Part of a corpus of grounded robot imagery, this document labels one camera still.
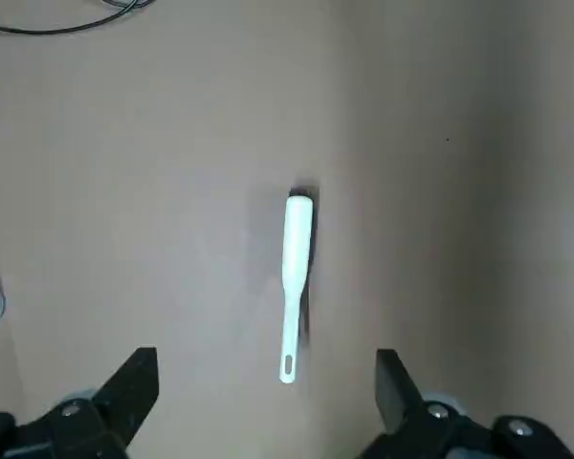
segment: black cable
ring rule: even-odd
[[[81,24],[79,26],[65,27],[63,29],[48,29],[46,31],[43,30],[35,31],[30,29],[19,29],[16,27],[0,26],[0,32],[17,33],[20,35],[63,35],[67,33],[88,31],[90,29],[103,26],[104,24],[108,24],[109,22],[113,22],[116,19],[125,16],[126,14],[132,12],[135,9],[147,7],[151,3],[154,3],[156,0],[132,0],[131,2],[128,3],[122,2],[120,0],[100,0],[100,1],[113,7],[121,8],[121,10],[117,11],[115,14],[111,14],[110,16],[106,16],[102,19],[99,19],[98,21],[89,22],[87,24]]]

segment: hole in handle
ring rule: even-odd
[[[292,366],[294,365],[294,358],[291,356],[285,357],[285,374],[291,375]]]

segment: beige table surface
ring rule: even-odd
[[[41,27],[107,9],[1,0]],[[310,344],[278,382],[289,188],[320,188]],[[0,35],[0,406],[156,345],[133,457],[350,458],[374,351],[574,448],[574,1],[158,0]]]

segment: screw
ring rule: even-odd
[[[529,437],[534,431],[532,427],[527,425],[521,419],[513,419],[510,423],[508,423],[508,427],[513,431],[513,433],[517,434],[519,437]]]
[[[80,407],[78,407],[78,405],[76,403],[68,404],[64,407],[64,409],[61,410],[61,415],[66,416],[66,417],[74,416],[79,411],[80,411]]]
[[[449,417],[449,410],[441,404],[431,404],[428,412],[436,419],[445,419]]]

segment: white spatula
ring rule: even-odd
[[[299,304],[308,275],[312,228],[313,200],[307,196],[289,197],[285,209],[283,235],[282,277],[285,317],[279,376],[280,380],[286,384],[296,380]]]

